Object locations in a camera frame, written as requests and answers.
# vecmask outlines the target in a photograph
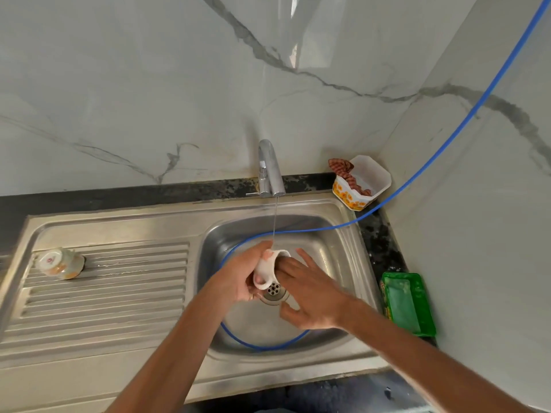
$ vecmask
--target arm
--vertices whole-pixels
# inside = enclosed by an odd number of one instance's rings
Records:
[[[258,294],[251,285],[250,274],[271,245],[265,241],[249,248],[207,281],[106,413],[171,412],[182,406],[231,305]]]
[[[340,328],[373,348],[424,398],[445,413],[530,413],[470,369],[383,317],[364,301],[341,291],[303,250],[306,265],[278,260],[278,281],[300,306],[282,304],[280,315],[301,329]]]

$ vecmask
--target brown checkered cloth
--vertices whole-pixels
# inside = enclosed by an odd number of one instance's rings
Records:
[[[360,187],[356,182],[356,178],[350,174],[350,171],[354,168],[354,165],[352,165],[350,161],[339,158],[329,159],[329,168],[331,168],[331,171],[339,177],[342,177],[348,183],[350,188],[356,190],[362,195],[367,195],[369,197],[371,196],[371,190],[362,190],[362,187]]]

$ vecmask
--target blue water pipe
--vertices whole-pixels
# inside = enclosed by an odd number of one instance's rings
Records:
[[[400,194],[403,190],[405,190],[406,188],[408,188],[410,186],[411,183],[413,183],[422,173],[424,173],[426,171],[426,169],[428,167],[430,167],[432,165],[432,163],[442,154],[442,152],[444,152],[446,150],[446,148],[448,146],[450,146],[451,142],[454,141],[455,138],[457,138],[457,136],[459,135],[459,133],[465,128],[465,126],[471,121],[471,119],[474,117],[474,115],[477,113],[477,111],[479,110],[480,107],[482,107],[482,105],[486,102],[486,100],[488,99],[488,97],[490,96],[490,94],[492,93],[492,91],[494,90],[495,86],[498,84],[498,82],[501,80],[501,78],[503,78],[503,75],[505,75],[505,73],[507,72],[507,70],[511,67],[511,64],[513,63],[513,61],[516,59],[516,57],[518,56],[519,52],[521,51],[521,49],[524,47],[524,45],[526,44],[526,42],[528,41],[528,38],[530,37],[530,35],[532,34],[532,32],[534,31],[534,28],[536,27],[536,25],[539,23],[539,21],[541,20],[542,16],[544,15],[544,13],[546,12],[547,10],[547,7],[549,6],[549,3],[551,3],[551,0],[543,0],[542,3],[540,4],[540,6],[538,7],[538,9],[536,10],[534,16],[532,17],[532,20],[530,20],[530,23],[528,24],[528,26],[526,27],[526,30],[524,30],[524,33],[522,34],[522,36],[520,37],[519,41],[517,42],[517,44],[515,45],[515,47],[513,48],[513,50],[511,51],[511,53],[509,54],[509,56],[507,57],[506,61],[503,63],[503,65],[501,66],[500,70],[498,71],[498,73],[494,76],[494,79],[492,79],[492,82],[490,83],[490,85],[488,86],[488,88],[486,88],[486,90],[484,91],[484,94],[478,99],[478,101],[476,102],[476,104],[473,106],[473,108],[471,109],[471,111],[469,111],[469,113],[465,116],[465,119],[463,119],[463,121],[458,125],[458,127],[453,131],[453,133],[450,135],[450,137],[443,143],[442,146],[440,146],[438,148],[438,150],[436,152],[434,152],[434,154],[430,157],[430,159],[425,163],[425,165],[423,165],[422,167],[419,168],[419,170],[414,173],[411,178],[409,180],[407,180],[403,185],[402,187],[398,188],[394,193],[392,193],[391,195],[389,195],[385,200],[383,200],[381,203],[377,204],[375,207],[373,207],[371,210],[369,210],[366,214],[362,215],[361,217],[358,217],[357,219],[355,220],[352,220],[352,221],[349,221],[349,222],[346,222],[346,223],[342,223],[341,225],[336,225],[336,226],[327,226],[327,227],[319,227],[319,228],[316,228],[316,229],[303,229],[303,230],[285,230],[285,231],[276,231],[275,234],[278,235],[280,233],[304,233],[304,232],[318,232],[318,231],[321,231],[321,230],[333,230],[333,229],[340,229],[341,227],[345,227],[345,226],[349,226],[351,225],[352,223],[357,223],[359,222],[360,220],[362,219],[365,219],[366,217],[372,215],[374,212],[376,212],[378,209],[380,209],[381,207],[383,207],[385,204],[387,204],[390,200],[392,200],[394,197],[396,197],[398,194]],[[225,262],[228,260],[228,258],[233,254],[233,252],[239,248],[239,246],[243,245],[244,243],[247,243],[249,241],[252,241],[254,239],[257,239],[257,238],[260,238],[260,237],[263,237],[263,236],[266,236],[266,235],[271,235],[272,232],[266,232],[266,233],[260,233],[259,235],[254,235],[254,236],[251,236],[247,239],[245,239],[244,241],[241,241],[239,242],[236,246],[234,246],[227,254],[226,256],[224,256],[224,259],[222,259],[222,262],[220,263],[220,267],[221,268]],[[277,350],[281,350],[281,349],[285,349],[286,347],[288,347],[289,345],[292,345],[293,343],[297,342],[299,339],[303,338],[308,332],[309,330],[306,330],[302,333],[300,333],[297,337],[291,339],[291,340],[288,340],[287,342],[284,342],[282,344],[279,344],[279,345],[275,345],[275,346],[258,346],[258,345],[252,345],[252,344],[249,344],[241,339],[239,339],[237,336],[235,336],[233,333],[231,333],[231,331],[228,329],[228,327],[224,324],[224,322],[222,322],[220,324],[222,326],[222,329],[224,329],[224,331],[233,339],[233,340],[236,340],[237,342],[239,342],[241,345],[243,346],[246,346],[248,348],[251,348],[251,349],[254,349],[256,351],[277,351]]]

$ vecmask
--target green soap dish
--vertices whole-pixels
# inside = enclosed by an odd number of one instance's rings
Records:
[[[423,279],[409,272],[385,272],[380,287],[385,315],[417,336],[436,336]]]

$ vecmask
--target running water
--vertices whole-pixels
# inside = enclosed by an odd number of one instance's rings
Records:
[[[274,249],[274,242],[276,241],[276,216],[277,216],[277,200],[278,198],[275,198],[275,210],[274,210],[274,229],[272,232],[272,249]]]

